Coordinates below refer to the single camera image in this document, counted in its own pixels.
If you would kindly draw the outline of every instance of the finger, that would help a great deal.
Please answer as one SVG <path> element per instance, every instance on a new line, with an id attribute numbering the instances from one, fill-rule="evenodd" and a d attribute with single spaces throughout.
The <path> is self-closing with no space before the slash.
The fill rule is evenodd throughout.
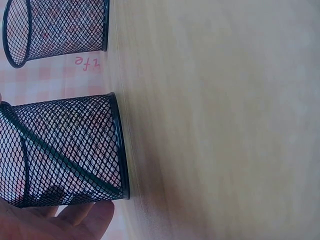
<path id="1" fill-rule="evenodd" d="M 64 191 L 62 188 L 58 186 L 50 186 L 40 197 L 38 202 L 43 203 L 48 200 L 56 199 L 58 202 L 64 196 Z M 41 218 L 49 218 L 53 217 L 59 206 L 31 206 L 27 207 L 26 210 L 30 213 L 41 217 Z"/>
<path id="2" fill-rule="evenodd" d="M 72 226 L 76 226 L 87 216 L 93 205 L 93 203 L 84 203 L 67 206 L 56 217 L 56 219 L 64 221 Z"/>
<path id="3" fill-rule="evenodd" d="M 93 205 L 83 221 L 74 227 L 71 234 L 75 239 L 101 239 L 106 232 L 115 212 L 111 201 L 100 201 Z"/>

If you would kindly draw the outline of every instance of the pink tablecloth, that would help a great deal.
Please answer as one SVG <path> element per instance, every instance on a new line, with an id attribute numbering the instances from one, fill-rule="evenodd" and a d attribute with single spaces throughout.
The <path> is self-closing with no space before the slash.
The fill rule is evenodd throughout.
<path id="1" fill-rule="evenodd" d="M 0 0 L 1 21 L 5 0 Z M 11 105 L 105 94 L 99 52 L 32 60 L 20 69 L 8 63 L 0 44 L 0 92 Z M 119 202 L 104 240 L 124 240 L 125 225 Z"/>

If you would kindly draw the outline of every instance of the light wood grain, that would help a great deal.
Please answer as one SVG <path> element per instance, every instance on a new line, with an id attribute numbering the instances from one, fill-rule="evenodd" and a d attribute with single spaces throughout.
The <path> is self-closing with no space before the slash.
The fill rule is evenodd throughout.
<path id="1" fill-rule="evenodd" d="M 111 0 L 132 240 L 320 239 L 320 4 Z"/>

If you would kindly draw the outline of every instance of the black mesh pen holder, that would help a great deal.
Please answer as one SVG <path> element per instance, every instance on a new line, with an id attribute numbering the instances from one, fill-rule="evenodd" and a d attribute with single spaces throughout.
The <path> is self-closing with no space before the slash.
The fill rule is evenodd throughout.
<path id="1" fill-rule="evenodd" d="M 19 208 L 129 199 L 114 93 L 0 104 L 0 197 Z"/>
<path id="2" fill-rule="evenodd" d="M 106 51 L 109 0 L 9 0 L 2 27 L 9 63 Z"/>

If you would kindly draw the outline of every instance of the black rim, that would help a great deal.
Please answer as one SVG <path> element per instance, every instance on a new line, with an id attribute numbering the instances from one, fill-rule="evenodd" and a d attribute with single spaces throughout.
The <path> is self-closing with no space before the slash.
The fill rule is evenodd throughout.
<path id="1" fill-rule="evenodd" d="M 103 43 L 102 50 L 104 52 L 108 49 L 108 38 L 109 38 L 109 12 L 110 12 L 110 0 L 104 0 L 105 15 L 103 23 Z"/>
<path id="2" fill-rule="evenodd" d="M 10 11 L 10 6 L 13 0 L 8 0 L 5 9 L 4 9 L 4 14 L 3 14 L 3 20 L 2 20 L 2 42 L 3 42 L 3 49 L 5 56 L 10 63 L 10 65 L 16 69 L 19 69 L 23 67 L 28 59 L 29 56 L 29 51 L 30 51 L 30 44 L 31 44 L 31 34 L 32 34 L 32 16 L 31 16 L 31 5 L 30 5 L 30 0 L 25 0 L 26 4 L 26 9 L 28 13 L 28 39 L 27 39 L 27 44 L 26 44 L 26 51 L 25 51 L 25 56 L 21 64 L 17 64 L 10 53 L 9 45 L 8 45 L 8 35 L 7 35 L 7 24 L 8 24 L 8 16 L 9 16 L 9 11 Z"/>
<path id="3" fill-rule="evenodd" d="M 123 190 L 123 199 L 130 199 L 130 184 L 129 184 L 129 174 L 128 165 L 126 157 L 126 148 L 124 135 L 122 132 L 121 118 L 118 108 L 118 102 L 116 94 L 114 92 L 110 93 L 110 106 L 112 111 L 113 126 L 116 134 L 116 145 L 118 147 L 118 160 L 121 175 L 121 186 Z"/>

